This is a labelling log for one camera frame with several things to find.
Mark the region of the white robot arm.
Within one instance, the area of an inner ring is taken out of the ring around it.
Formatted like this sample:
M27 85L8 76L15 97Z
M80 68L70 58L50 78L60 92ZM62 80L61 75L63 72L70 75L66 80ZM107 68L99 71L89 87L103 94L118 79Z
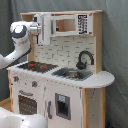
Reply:
M42 45L50 44L50 16L49 12L35 14L32 21L11 24L10 32L15 49L5 57L0 54L0 69L8 67L31 51L30 35L36 35L37 42Z

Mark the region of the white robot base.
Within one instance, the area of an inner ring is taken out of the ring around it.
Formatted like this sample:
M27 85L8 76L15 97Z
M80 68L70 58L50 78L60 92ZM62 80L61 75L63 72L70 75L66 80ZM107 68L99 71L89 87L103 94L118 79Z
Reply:
M48 124L42 115L16 114L0 107L0 128L48 128Z

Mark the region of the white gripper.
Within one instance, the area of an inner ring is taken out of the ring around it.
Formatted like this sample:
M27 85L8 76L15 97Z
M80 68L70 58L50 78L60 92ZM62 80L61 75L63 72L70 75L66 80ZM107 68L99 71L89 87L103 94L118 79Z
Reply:
M51 14L49 12L36 14L34 16L34 22L37 25L38 34L38 43L41 45L50 44L50 34L51 34Z

